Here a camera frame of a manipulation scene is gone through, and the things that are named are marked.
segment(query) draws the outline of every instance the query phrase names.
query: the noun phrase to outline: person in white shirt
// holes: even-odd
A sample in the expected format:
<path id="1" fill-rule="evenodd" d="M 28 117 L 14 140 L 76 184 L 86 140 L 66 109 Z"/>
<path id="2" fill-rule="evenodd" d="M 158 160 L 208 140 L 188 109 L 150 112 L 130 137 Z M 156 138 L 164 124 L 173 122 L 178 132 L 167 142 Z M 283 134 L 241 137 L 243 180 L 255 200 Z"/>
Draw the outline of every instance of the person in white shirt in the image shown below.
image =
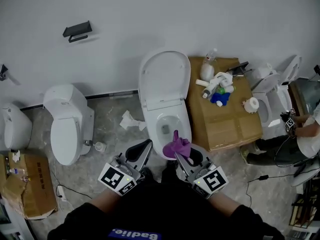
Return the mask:
<path id="1" fill-rule="evenodd" d="M 294 122 L 302 127 L 295 129 L 295 138 L 288 135 L 272 139 L 258 139 L 255 145 L 261 154 L 250 153 L 241 147 L 240 153 L 246 163 L 260 166 L 291 165 L 313 158 L 320 150 L 320 105 L 313 115 L 294 116 Z"/>

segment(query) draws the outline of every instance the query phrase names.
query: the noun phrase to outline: shoe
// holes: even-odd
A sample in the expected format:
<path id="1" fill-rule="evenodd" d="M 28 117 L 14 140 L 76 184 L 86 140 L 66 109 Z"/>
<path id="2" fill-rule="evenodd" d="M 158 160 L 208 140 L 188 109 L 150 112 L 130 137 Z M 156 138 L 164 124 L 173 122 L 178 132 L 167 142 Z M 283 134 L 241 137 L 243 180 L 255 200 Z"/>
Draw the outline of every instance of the shoe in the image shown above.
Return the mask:
<path id="1" fill-rule="evenodd" d="M 241 154 L 243 161 L 248 166 L 249 164 L 247 162 L 247 156 L 249 155 L 249 150 L 246 149 L 244 146 L 242 146 L 242 147 L 240 147 L 240 154 Z"/>
<path id="2" fill-rule="evenodd" d="M 167 168 L 173 167 L 174 170 L 177 170 L 178 166 L 179 166 L 179 164 L 178 164 L 177 160 L 168 160 L 166 162 L 166 167 Z"/>
<path id="3" fill-rule="evenodd" d="M 153 180 L 154 175 L 152 174 L 152 171 L 148 167 L 143 167 L 140 173 L 144 176 L 143 180 Z"/>

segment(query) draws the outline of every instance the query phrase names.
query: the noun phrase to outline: purple rubber glove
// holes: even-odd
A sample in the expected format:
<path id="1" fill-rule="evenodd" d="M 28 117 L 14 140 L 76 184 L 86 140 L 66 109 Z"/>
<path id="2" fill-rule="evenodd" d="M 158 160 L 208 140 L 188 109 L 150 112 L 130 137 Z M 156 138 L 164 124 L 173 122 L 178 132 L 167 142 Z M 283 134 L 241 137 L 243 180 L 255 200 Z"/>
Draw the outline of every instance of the purple rubber glove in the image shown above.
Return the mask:
<path id="1" fill-rule="evenodd" d="M 167 158 L 176 158 L 175 152 L 186 158 L 189 158 L 191 145 L 186 138 L 179 138 L 178 130 L 175 130 L 173 132 L 173 141 L 165 145 L 162 149 L 162 152 Z"/>

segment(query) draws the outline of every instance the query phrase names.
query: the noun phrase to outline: black toilet paper holder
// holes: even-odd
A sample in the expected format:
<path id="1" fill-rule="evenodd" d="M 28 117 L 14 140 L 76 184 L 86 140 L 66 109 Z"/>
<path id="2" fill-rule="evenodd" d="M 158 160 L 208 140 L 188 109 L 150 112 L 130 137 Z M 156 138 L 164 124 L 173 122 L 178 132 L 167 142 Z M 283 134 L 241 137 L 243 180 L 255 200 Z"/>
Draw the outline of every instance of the black toilet paper holder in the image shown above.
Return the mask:
<path id="1" fill-rule="evenodd" d="M 63 37 L 64 38 L 69 37 L 69 43 L 73 43 L 73 42 L 88 38 L 87 34 L 73 39 L 74 36 L 82 35 L 91 31 L 92 31 L 92 28 L 88 20 L 87 22 L 84 22 L 78 25 L 66 27 L 63 32 Z"/>

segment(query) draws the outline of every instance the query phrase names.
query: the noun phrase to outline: closed toilet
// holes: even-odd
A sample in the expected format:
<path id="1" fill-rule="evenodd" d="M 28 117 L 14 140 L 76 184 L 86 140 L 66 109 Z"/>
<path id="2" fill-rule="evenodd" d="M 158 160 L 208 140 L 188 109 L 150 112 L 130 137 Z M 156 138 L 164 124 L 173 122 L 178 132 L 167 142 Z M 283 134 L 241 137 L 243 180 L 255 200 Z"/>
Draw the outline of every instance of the closed toilet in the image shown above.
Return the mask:
<path id="1" fill-rule="evenodd" d="M 2 107 L 4 119 L 4 144 L 7 149 L 25 149 L 31 138 L 32 122 L 12 103 L 7 103 Z"/>
<path id="2" fill-rule="evenodd" d="M 297 55 L 282 73 L 278 72 L 281 75 L 280 80 L 272 91 L 267 94 L 274 114 L 280 115 L 282 112 L 289 112 L 292 109 L 288 86 L 292 81 L 296 80 L 301 62 L 302 57 Z"/>
<path id="3" fill-rule="evenodd" d="M 172 142 L 175 130 L 179 137 L 192 141 L 185 104 L 190 74 L 188 57 L 175 50 L 151 52 L 140 67 L 138 92 L 149 138 L 157 154 L 167 160 L 175 160 L 162 151 Z"/>
<path id="4" fill-rule="evenodd" d="M 257 86 L 252 90 L 252 95 L 259 102 L 258 114 L 262 127 L 268 127 L 273 120 L 273 113 L 270 107 L 267 93 L 277 86 L 280 75 L 272 73 L 262 79 Z"/>
<path id="5" fill-rule="evenodd" d="M 85 96 L 72 84 L 51 87 L 43 105 L 51 113 L 51 147 L 57 161 L 65 166 L 89 152 L 93 139 L 95 112 Z"/>

